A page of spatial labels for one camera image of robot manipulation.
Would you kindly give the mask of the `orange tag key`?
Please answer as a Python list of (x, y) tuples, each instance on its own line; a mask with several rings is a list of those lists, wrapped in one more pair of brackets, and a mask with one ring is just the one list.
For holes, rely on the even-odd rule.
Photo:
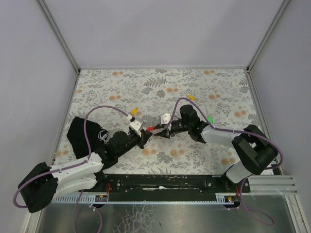
[(136, 107), (136, 108), (131, 110), (131, 114), (134, 115), (137, 111), (138, 111), (138, 108)]

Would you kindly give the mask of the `green tag key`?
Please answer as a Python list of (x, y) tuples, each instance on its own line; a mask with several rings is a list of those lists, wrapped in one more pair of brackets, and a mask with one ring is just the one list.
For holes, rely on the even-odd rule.
[(212, 113), (209, 112), (209, 111), (206, 111), (206, 114), (207, 114), (206, 117), (207, 117), (208, 122), (209, 122), (210, 124), (213, 125), (214, 120), (213, 120), (213, 115), (212, 115)]

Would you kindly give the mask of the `red grey key organizer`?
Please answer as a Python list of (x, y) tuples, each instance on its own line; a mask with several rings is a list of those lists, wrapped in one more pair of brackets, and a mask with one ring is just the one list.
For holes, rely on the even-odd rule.
[(146, 129), (147, 132), (151, 132), (151, 131), (154, 131), (154, 130), (156, 130), (156, 126), (151, 126), (151, 127), (148, 127)]

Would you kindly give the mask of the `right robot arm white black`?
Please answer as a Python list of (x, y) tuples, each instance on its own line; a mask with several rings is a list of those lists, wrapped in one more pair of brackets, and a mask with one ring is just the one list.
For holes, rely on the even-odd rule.
[(233, 183), (239, 183), (250, 175), (260, 175), (278, 154), (277, 149), (255, 125), (247, 126), (240, 133), (230, 129), (216, 130), (202, 121), (191, 105), (180, 107), (180, 115), (177, 120), (171, 120), (170, 114), (161, 115), (160, 123), (153, 129), (162, 131), (155, 135), (171, 138), (177, 133), (187, 132), (196, 142), (234, 148), (240, 161), (225, 172), (225, 176)]

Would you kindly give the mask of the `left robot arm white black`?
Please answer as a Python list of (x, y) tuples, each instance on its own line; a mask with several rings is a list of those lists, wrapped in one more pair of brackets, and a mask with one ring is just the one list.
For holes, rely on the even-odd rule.
[(108, 143), (99, 147), (89, 156), (58, 166), (37, 164), (17, 187), (24, 201), (23, 208), (30, 213), (47, 207), (57, 197), (84, 189), (92, 189), (99, 178), (96, 173), (111, 168), (121, 156), (134, 147), (143, 149), (152, 132), (130, 130), (117, 131)]

